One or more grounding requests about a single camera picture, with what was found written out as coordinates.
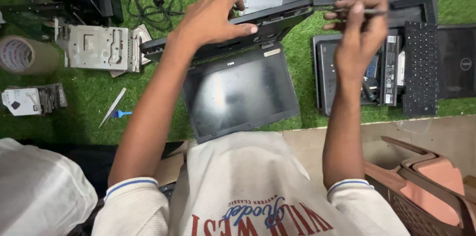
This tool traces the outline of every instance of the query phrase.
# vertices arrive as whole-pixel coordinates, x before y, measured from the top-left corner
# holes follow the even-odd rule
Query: person
[[[342,0],[325,25],[341,30],[337,89],[323,153],[327,199],[281,134],[240,132],[187,151],[170,204],[152,178],[167,139],[176,99],[194,53],[207,43],[256,33],[232,25],[242,0],[198,0],[170,32],[163,56],[134,109],[109,176],[94,236],[366,235],[408,236],[384,198],[364,180],[360,92],[367,65],[387,34],[387,16],[366,20],[364,8],[388,10],[387,0]]]

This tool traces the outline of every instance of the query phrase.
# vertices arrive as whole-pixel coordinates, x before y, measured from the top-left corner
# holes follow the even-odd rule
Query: t-shirt print
[[[236,235],[232,233],[235,231],[239,236],[303,236],[334,229],[305,203],[288,205],[285,198],[278,195],[265,200],[233,200],[228,202],[228,207],[215,219],[192,214],[191,236],[232,236]]]

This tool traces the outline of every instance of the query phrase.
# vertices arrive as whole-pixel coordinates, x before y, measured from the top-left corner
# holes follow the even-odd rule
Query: white cloth
[[[365,180],[334,184],[328,200],[280,134],[236,133],[189,148],[170,207],[153,178],[111,187],[93,236],[409,236]]]
[[[97,202],[72,160],[0,140],[0,235],[64,236],[86,221]]]

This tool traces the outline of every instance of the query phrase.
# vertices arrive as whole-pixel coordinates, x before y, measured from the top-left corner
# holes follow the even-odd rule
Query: tiled floor
[[[395,168],[402,160],[414,156],[383,142],[380,137],[386,135],[448,157],[463,177],[476,175],[476,116],[367,124],[361,125],[361,135],[366,160],[383,168]],[[322,184],[325,136],[326,129],[283,133],[283,138],[309,173],[313,186],[322,195],[326,194]]]

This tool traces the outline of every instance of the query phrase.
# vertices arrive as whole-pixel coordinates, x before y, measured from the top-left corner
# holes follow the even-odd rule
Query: laptop hinge
[[[266,44],[262,44],[261,49],[265,50],[266,48],[273,47],[273,46],[274,46],[274,43],[268,42]]]

